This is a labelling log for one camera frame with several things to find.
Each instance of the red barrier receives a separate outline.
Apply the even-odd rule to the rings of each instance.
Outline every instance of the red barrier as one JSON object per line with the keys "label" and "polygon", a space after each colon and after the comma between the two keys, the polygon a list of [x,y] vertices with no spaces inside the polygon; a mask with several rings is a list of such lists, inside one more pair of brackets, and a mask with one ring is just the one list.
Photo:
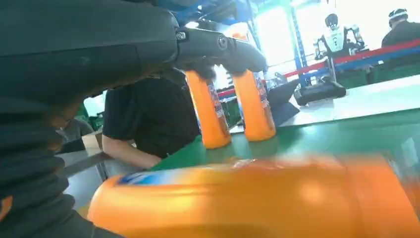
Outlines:
{"label": "red barrier", "polygon": [[[344,63],[344,62],[361,60],[361,59],[364,59],[364,58],[383,55],[383,54],[387,54],[387,53],[391,53],[391,52],[395,52],[395,51],[399,51],[399,50],[403,50],[403,49],[408,49],[408,48],[412,48],[412,47],[416,47],[416,46],[420,46],[420,40],[414,40],[414,41],[410,41],[410,42],[407,42],[407,43],[402,43],[402,44],[399,44],[399,45],[388,46],[388,47],[380,48],[380,49],[373,50],[373,51],[362,52],[362,53],[356,54],[355,56],[341,57],[341,58],[335,59],[335,63]],[[320,69],[320,68],[323,68],[323,67],[324,67],[324,62],[316,63],[316,64],[310,65],[308,67],[304,67],[304,68],[301,68],[299,70],[286,73],[284,76],[290,77],[290,76],[293,76],[293,75],[303,74],[303,73],[309,72],[311,70],[316,70],[316,69]]]}
{"label": "red barrier", "polygon": [[218,93],[218,96],[223,97],[223,96],[228,96],[228,95],[231,95],[231,94],[235,94],[235,89],[229,89],[229,90],[220,92],[220,93]]}

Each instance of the green conveyor belt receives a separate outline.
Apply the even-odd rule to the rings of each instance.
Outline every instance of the green conveyor belt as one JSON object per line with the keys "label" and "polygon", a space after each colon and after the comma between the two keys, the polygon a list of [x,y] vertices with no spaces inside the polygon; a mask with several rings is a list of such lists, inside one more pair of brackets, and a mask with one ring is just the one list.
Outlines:
{"label": "green conveyor belt", "polygon": [[420,153],[420,109],[279,127],[274,138],[263,142],[248,142],[244,134],[235,134],[230,145],[214,150],[206,150],[197,137],[153,170],[218,163],[232,156],[247,159],[310,153],[381,153],[396,161],[416,161],[417,151]]}

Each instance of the orange bottle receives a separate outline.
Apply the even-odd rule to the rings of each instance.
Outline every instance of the orange bottle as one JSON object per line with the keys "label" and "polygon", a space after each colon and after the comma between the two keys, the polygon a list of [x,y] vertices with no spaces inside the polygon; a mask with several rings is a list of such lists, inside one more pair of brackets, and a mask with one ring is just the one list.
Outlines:
{"label": "orange bottle", "polygon": [[[246,40],[246,35],[234,34],[234,38]],[[233,76],[236,96],[241,102],[245,120],[245,136],[249,141],[261,141],[276,134],[267,94],[262,83],[262,73],[246,71]]]}
{"label": "orange bottle", "polygon": [[88,219],[127,238],[420,237],[400,181],[386,161],[368,159],[113,177],[96,191]]}
{"label": "orange bottle", "polygon": [[231,137],[226,117],[213,82],[202,79],[195,71],[186,74],[204,146],[214,149],[229,144]]}

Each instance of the humanoid robot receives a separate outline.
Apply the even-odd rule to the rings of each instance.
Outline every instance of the humanoid robot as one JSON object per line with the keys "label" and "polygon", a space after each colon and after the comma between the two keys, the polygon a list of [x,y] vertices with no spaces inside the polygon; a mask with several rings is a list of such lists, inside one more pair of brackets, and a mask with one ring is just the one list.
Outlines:
{"label": "humanoid robot", "polygon": [[[316,60],[321,60],[325,56],[339,58],[354,55],[355,51],[359,51],[365,47],[365,43],[357,25],[351,27],[339,25],[336,13],[329,14],[325,18],[325,24],[328,29],[321,38],[314,42]],[[355,43],[349,39],[348,34],[350,31],[353,33],[354,39],[356,40]],[[326,49],[325,51],[322,51],[319,48],[319,42],[323,43]]]}

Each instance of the person in black cap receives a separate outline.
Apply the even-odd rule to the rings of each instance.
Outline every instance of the person in black cap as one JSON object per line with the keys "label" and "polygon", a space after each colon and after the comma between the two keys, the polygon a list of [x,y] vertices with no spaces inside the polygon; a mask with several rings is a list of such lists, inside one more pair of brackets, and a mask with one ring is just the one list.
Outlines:
{"label": "person in black cap", "polygon": [[[389,13],[389,26],[391,31],[383,38],[382,47],[420,39],[420,23],[409,22],[407,10],[404,8]],[[420,54],[392,59],[389,63],[392,66],[400,66],[414,61],[420,61]]]}

